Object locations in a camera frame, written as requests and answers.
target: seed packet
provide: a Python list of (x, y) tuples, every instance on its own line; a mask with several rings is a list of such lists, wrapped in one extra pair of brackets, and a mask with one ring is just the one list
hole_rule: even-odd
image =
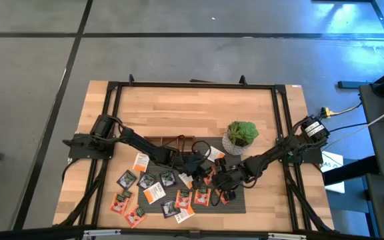
[(214, 165), (212, 165), (211, 166), (211, 172), (208, 174), (208, 176), (204, 177), (204, 183), (209, 185), (211, 183), (211, 180), (212, 180), (214, 174), (216, 174), (216, 168), (214, 167)]
[(122, 193), (116, 193), (113, 196), (111, 210), (116, 213), (123, 214), (124, 211), (128, 208), (128, 205), (130, 204), (133, 196), (134, 194), (127, 190), (123, 191)]
[(208, 203), (210, 202), (210, 193), (211, 193), (211, 189), (206, 186), (202, 186), (198, 188), (195, 191), (194, 204), (201, 204), (204, 206), (208, 206)]
[[(220, 196), (220, 191), (219, 191), (218, 189), (216, 189), (215, 192), (216, 192), (217, 196)], [(228, 200), (225, 199), (225, 195), (224, 195), (224, 194), (221, 195), (221, 197), (220, 197), (220, 201), (221, 201), (224, 205), (228, 204), (228, 202), (229, 202)]]
[(140, 180), (137, 182), (137, 186), (141, 189), (147, 189), (152, 186), (156, 181), (156, 177), (151, 173), (145, 173), (141, 176)]
[(138, 153), (136, 156), (136, 160), (134, 160), (133, 169), (146, 172), (148, 164), (149, 164), (149, 156), (143, 153)]
[(192, 176), (188, 176), (186, 173), (179, 174), (179, 178), (186, 185), (188, 189), (192, 187), (193, 178)]
[(117, 183), (127, 190), (129, 187), (132, 186), (132, 184), (136, 181), (137, 177), (134, 176), (134, 174), (128, 170), (118, 179)]
[(130, 227), (134, 228), (146, 218), (146, 213), (139, 205), (136, 205), (133, 210), (125, 215), (125, 218), (128, 224), (130, 224)]
[(166, 170), (160, 173), (159, 177), (161, 178), (164, 188), (176, 185), (176, 178), (174, 177), (174, 172), (172, 170)]
[(186, 190), (177, 190), (176, 207), (188, 209), (192, 201), (192, 192)]
[(161, 204), (164, 218), (168, 218), (180, 213), (180, 208), (176, 207), (176, 200), (166, 201)]
[(207, 150), (207, 152), (205, 153), (205, 156), (208, 156), (208, 160), (214, 162), (214, 160), (218, 159), (218, 158), (222, 158), (225, 156), (224, 152), (218, 150), (217, 148), (211, 146), (210, 149)]
[(149, 204), (154, 203), (156, 200), (165, 196), (165, 191), (163, 186), (159, 182), (150, 186), (148, 189), (144, 190), (143, 193)]
[(180, 209), (180, 213), (174, 215), (174, 217), (176, 218), (177, 223), (181, 223), (184, 220), (192, 217), (194, 214), (195, 214), (195, 212), (193, 211), (192, 207), (189, 206), (189, 208), (187, 210), (186, 209)]

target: table leg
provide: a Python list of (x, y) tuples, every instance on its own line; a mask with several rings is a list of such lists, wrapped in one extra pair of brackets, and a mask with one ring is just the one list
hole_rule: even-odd
[(339, 183), (344, 180), (364, 176), (367, 173), (379, 173), (376, 156), (374, 155), (324, 172), (324, 184), (327, 186)]

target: black metal frame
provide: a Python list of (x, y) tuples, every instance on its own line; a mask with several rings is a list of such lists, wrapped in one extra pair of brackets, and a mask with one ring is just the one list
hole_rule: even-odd
[[(273, 110), (275, 114), (275, 124), (277, 127), (277, 132), (278, 132), (278, 139), (283, 138), (283, 130), (282, 130), (282, 124), (281, 124), (281, 117), (280, 117), (280, 111), (279, 111), (279, 104), (278, 104), (278, 99), (277, 99), (277, 92), (281, 94), (282, 100), (283, 100), (283, 109), (285, 112), (285, 119), (286, 123), (288, 126), (288, 131), (289, 134), (291, 133), (291, 116), (289, 112), (289, 106), (288, 106), (288, 100), (287, 100), (287, 92), (285, 90), (284, 85), (250, 85), (247, 83), (245, 80), (244, 76), (241, 76), (239, 83), (233, 83), (233, 84), (228, 84), (228, 83), (157, 83), (157, 82), (135, 82), (134, 78), (132, 75), (129, 76), (129, 81), (128, 82), (109, 82), (107, 92), (106, 92), (106, 97), (105, 97), (105, 102), (103, 104), (103, 113), (107, 112), (107, 106), (109, 105), (109, 100), (111, 96), (111, 91), (113, 90), (113, 86), (116, 85), (118, 86), (117, 88), (117, 94), (115, 98), (115, 104), (113, 108), (113, 116), (116, 116), (116, 113), (118, 112), (119, 108), (119, 101), (121, 98), (121, 90), (122, 87), (184, 87), (184, 88), (214, 88), (214, 89), (264, 89), (264, 90), (270, 90), (271, 91), (271, 96), (272, 96), (272, 102), (273, 102)], [(92, 160), (92, 164), (90, 166), (89, 170), (89, 176), (87, 179), (87, 186), (91, 182), (93, 182), (94, 179), (94, 172), (95, 172), (95, 166), (96, 164), (93, 164), (96, 159)], [(103, 160), (103, 165), (107, 166), (108, 159)], [(288, 163), (284, 162), (284, 171), (289, 171)], [(296, 173), (296, 180), (297, 180), (297, 185), (300, 188), (301, 192), (305, 194), (304, 188), (303, 188), (303, 179), (301, 176), (300, 172), (300, 166), (296, 165), (295, 166), (295, 173)], [(99, 210), (100, 210), (100, 203), (101, 203), (101, 198), (103, 196), (103, 184), (99, 186), (96, 194), (96, 200), (95, 200), (95, 205), (94, 205), (94, 210), (93, 210), (93, 217), (91, 220), (91, 225), (97, 227), (97, 221), (99, 217)], [(298, 221), (297, 221), (297, 213), (295, 211), (295, 204), (294, 204), (294, 199), (293, 199), (293, 193), (289, 186), (286, 184), (287, 188), (287, 196), (288, 196), (288, 203), (289, 203), (289, 210), (290, 210), (290, 216), (291, 216), (291, 224), (293, 226), (293, 230), (299, 230), (298, 226)], [(81, 213), (80, 216), (80, 224), (85, 223), (85, 215), (87, 214), (87, 209), (84, 209), (83, 212)], [(304, 218), (304, 223), (305, 223), (305, 229), (306, 230), (311, 230), (311, 224), (310, 224), (310, 218), (307, 216), (306, 212), (303, 211), (303, 218)]]
[[(384, 28), (384, 16), (382, 12), (380, 11), (380, 8), (378, 7), (375, 0), (347, 0), (347, 2), (364, 2), (364, 3), (371, 3), (383, 28)], [(83, 13), (83, 16), (81, 18), (81, 22), (79, 25), (79, 28), (77, 32), (22, 32), (22, 33), (14, 33), (14, 32), (0, 32), (0, 37), (18, 37), (18, 38), (74, 38), (73, 46), (71, 48), (71, 52), (69, 54), (69, 58), (67, 60), (65, 74), (63, 75), (63, 78), (61, 80), (60, 88), (55, 96), (55, 100), (53, 103), (53, 106), (51, 108), (49, 117), (47, 119), (44, 132), (42, 134), (41, 140), (38, 144), (38, 149), (35, 153), (32, 168), (28, 177), (27, 185), (25, 186), (25, 189), (22, 193), (22, 199), (19, 204), (19, 208), (16, 210), (15, 214), (15, 220), (13, 222), (13, 229), (14, 230), (20, 230), (23, 228), (23, 224), (26, 220), (27, 212), (29, 210), (29, 206), (31, 204), (31, 200), (33, 197), (33, 193), (35, 191), (39, 174), (41, 172), (43, 162), (45, 160), (45, 156), (47, 154), (48, 146), (50, 143), (51, 136), (53, 134), (53, 130), (55, 127), (55, 122), (57, 119), (57, 116), (59, 114), (59, 110), (61, 107), (61, 103), (67, 88), (67, 84), (69, 82), (69, 78), (71, 75), (71, 71), (73, 68), (73, 64), (75, 62), (75, 58), (79, 49), (80, 42), (82, 38), (94, 38), (94, 37), (114, 37), (114, 38), (124, 38), (124, 37), (136, 37), (136, 38), (146, 38), (146, 37), (184, 37), (184, 38), (197, 38), (197, 37), (211, 37), (211, 38), (217, 38), (217, 37), (230, 37), (230, 38), (280, 38), (280, 39), (326, 39), (326, 40), (332, 40), (332, 39), (342, 39), (342, 40), (367, 40), (367, 41), (384, 41), (384, 33), (344, 33), (344, 34), (336, 34), (336, 33), (85, 33), (85, 25), (88, 20), (88, 16), (90, 14), (91, 6), (93, 4), (93, 0), (87, 0), (87, 4), (85, 6), (85, 10)], [(339, 82), (339, 86), (342, 87), (342, 85), (346, 88), (347, 82)], [(127, 83), (121, 83), (121, 86), (126, 86)], [(133, 78), (130, 78), (130, 82), (128, 82), (127, 85), (134, 85), (134, 86), (144, 86), (144, 87), (150, 87), (153, 86), (154, 83), (138, 83), (134, 82), (133, 84)], [(258, 89), (262, 87), (263, 85), (248, 85), (246, 81), (243, 83), (240, 82), (242, 88), (246, 89)], [(232, 85), (232, 84), (215, 84), (214, 88), (237, 88), (238, 84)], [(171, 83), (166, 85), (165, 87), (180, 87), (178, 83)], [(207, 83), (194, 83), (190, 85), (188, 83), (188, 87), (209, 87)], [(289, 115), (288, 106), (284, 106), (284, 112), (286, 115)], [(291, 120), (290, 123), (287, 122), (287, 128), (290, 131), (291, 126)], [(278, 134), (282, 135), (282, 129), (278, 129)], [(89, 176), (94, 176), (95, 174), (95, 168), (97, 165), (97, 160), (92, 160), (91, 162), (91, 169), (89, 172)], [(296, 175), (300, 176), (300, 168), (295, 166), (295, 172)], [(303, 185), (301, 184), (302, 181), (300, 179), (297, 180), (297, 184), (300, 189), (303, 188)], [(80, 221), (84, 221), (86, 212), (81, 214)]]
[[(117, 87), (117, 92), (115, 95), (115, 103), (113, 106), (113, 116), (116, 116), (119, 110), (119, 102), (121, 100), (121, 90), (122, 87), (194, 87), (194, 88), (214, 88), (214, 89), (264, 89), (271, 91), (271, 97), (273, 101), (273, 110), (275, 116), (275, 124), (277, 127), (277, 141), (283, 137), (283, 129), (281, 124), (281, 114), (279, 110), (278, 103), (278, 93), (281, 95), (283, 110), (285, 113), (285, 121), (287, 124), (287, 130), (289, 134), (292, 134), (292, 124), (291, 124), (291, 116), (289, 112), (288, 100), (287, 100), (287, 92), (284, 85), (249, 85), (247, 84), (244, 76), (241, 76), (239, 83), (237, 84), (224, 84), (224, 83), (137, 83), (134, 82), (134, 78), (132, 75), (129, 77), (128, 82), (108, 82), (105, 102), (103, 104), (103, 113), (107, 112), (107, 108), (109, 106), (109, 101), (112, 95), (112, 91)], [(107, 163), (108, 159), (103, 159), (102, 168), (104, 173), (107, 171)], [(87, 182), (92, 182), (94, 179), (94, 171), (95, 166), (90, 166), (89, 179)], [(303, 180), (301, 178), (300, 166), (296, 165), (296, 178), (297, 184), (299, 186), (299, 190), (303, 192)], [(286, 161), (283, 161), (283, 170), (286, 173), (289, 171), (289, 166)], [(303, 217), (305, 220), (305, 229), (302, 230), (298, 227), (297, 222), (297, 213), (295, 211), (294, 199), (291, 193), (291, 189), (289, 185), (286, 183), (287, 188), (287, 198), (289, 203), (289, 210), (291, 216), (291, 224), (293, 226), (293, 231), (291, 233), (274, 233), (274, 232), (266, 232), (266, 231), (201, 231), (201, 230), (165, 230), (165, 229), (120, 229), (118, 227), (98, 227), (97, 220), (99, 216), (99, 210), (101, 207), (101, 198), (103, 196), (103, 186), (104, 181), (100, 184), (99, 189), (97, 190), (95, 205), (93, 209), (93, 216), (90, 225), (78, 225), (78, 226), (56, 226), (50, 228), (43, 229), (14, 229), (13, 231), (3, 231), (0, 232), (0, 239), (67, 239), (67, 238), (76, 238), (81, 239), (82, 237), (86, 237), (87, 234), (91, 234), (92, 230), (108, 230), (110, 233), (114, 235), (166, 235), (166, 236), (184, 236), (189, 238), (201, 238), (201, 237), (260, 237), (263, 239), (278, 238), (283, 239), (283, 237), (296, 237), (297, 239), (303, 239), (304, 236), (309, 239), (365, 239), (365, 237), (358, 236), (350, 236), (350, 235), (341, 235), (339, 233), (331, 233), (324, 232), (319, 233), (311, 230), (309, 216), (303, 212)], [(85, 214), (87, 213), (87, 208), (84, 208), (82, 212), (82, 218), (85, 219)]]

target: black rubber mat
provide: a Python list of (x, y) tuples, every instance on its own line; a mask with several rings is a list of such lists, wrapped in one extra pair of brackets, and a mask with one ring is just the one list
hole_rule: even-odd
[[(224, 148), (221, 144), (221, 137), (196, 137), (195, 140), (196, 141), (204, 140), (204, 141), (208, 142), (208, 144), (210, 144), (211, 146), (224, 152), (226, 154), (225, 158), (226, 158), (226, 162), (227, 162), (228, 166), (234, 165), (234, 164), (241, 161), (241, 156), (233, 156), (233, 155), (226, 153), (226, 151), (224, 150)], [(207, 148), (204, 145), (200, 146), (200, 147), (197, 147), (197, 148), (199, 150), (201, 150), (201, 152), (205, 153)], [(202, 166), (204, 167), (204, 169), (206, 169), (206, 168), (210, 167), (212, 164), (214, 164), (212, 161), (206, 160), (206, 162), (204, 162), (202, 164)], [(163, 167), (158, 167), (155, 164), (153, 164), (152, 162), (149, 162), (149, 165), (147, 166), (147, 172), (154, 174), (154, 176), (156, 176), (160, 182), (161, 182), (161, 180), (159, 179), (159, 174), (165, 170), (167, 170), (167, 169), (163, 168)], [(179, 173), (174, 171), (174, 174), (175, 174), (175, 178), (176, 178), (176, 185), (165, 189), (166, 196), (162, 197), (161, 199), (157, 200), (156, 202), (154, 202), (152, 204), (149, 204), (149, 202), (146, 200), (146, 197), (145, 197), (145, 194), (143, 193), (143, 190), (139, 191), (139, 196), (138, 196), (137, 202), (143, 208), (143, 210), (145, 210), (146, 213), (162, 213), (162, 210), (161, 210), (161, 204), (162, 203), (169, 201), (169, 200), (172, 200), (172, 199), (175, 200), (178, 189), (188, 190), (186, 185), (182, 182), (182, 180), (180, 180)], [(226, 204), (226, 205), (224, 205), (224, 204), (222, 204), (222, 202), (220, 202), (218, 204), (218, 206), (216, 206), (216, 207), (213, 207), (211, 205), (211, 203), (209, 203), (208, 207), (203, 206), (203, 205), (194, 204), (193, 198), (195, 197), (195, 190), (190, 189), (190, 191), (193, 192), (191, 205), (192, 205), (192, 208), (193, 208), (195, 213), (245, 213), (244, 189), (242, 187), (238, 187), (235, 190), (235, 192), (237, 194), (237, 198), (235, 200), (228, 202), (228, 204)]]

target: white cable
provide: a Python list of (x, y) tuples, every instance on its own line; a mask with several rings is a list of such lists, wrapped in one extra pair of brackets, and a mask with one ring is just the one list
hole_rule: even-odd
[(346, 112), (348, 112), (348, 111), (352, 111), (352, 110), (354, 110), (354, 109), (358, 108), (359, 106), (361, 106), (361, 103), (359, 103), (357, 106), (354, 106), (354, 107), (348, 108), (348, 109), (346, 109), (346, 110), (344, 110), (344, 111), (341, 111), (341, 112), (339, 112), (339, 113), (335, 113), (335, 112), (333, 112), (333, 114), (332, 114), (332, 115), (338, 115), (338, 114), (346, 113)]
[(343, 139), (345, 139), (345, 138), (347, 138), (347, 137), (350, 137), (350, 136), (356, 134), (357, 132), (359, 132), (359, 131), (361, 131), (361, 130), (363, 130), (363, 129), (366, 129), (366, 128), (370, 127), (372, 124), (374, 124), (375, 122), (377, 122), (378, 120), (380, 120), (380, 119), (382, 119), (382, 118), (384, 118), (384, 114), (383, 114), (382, 116), (376, 118), (376, 120), (370, 122), (370, 123), (367, 124), (366, 126), (364, 126), (364, 127), (360, 128), (360, 129), (354, 131), (353, 133), (350, 133), (350, 134), (348, 134), (348, 135), (346, 135), (346, 136), (344, 136), (344, 137), (341, 137), (341, 138), (339, 138), (338, 140), (336, 140), (336, 141), (334, 141), (334, 142), (328, 144), (328, 146), (326, 146), (326, 147), (323, 149), (323, 151), (325, 151), (327, 148), (329, 148), (330, 146), (332, 146), (334, 143), (336, 143), (336, 142), (338, 142), (338, 141), (340, 141), (340, 140), (343, 140)]

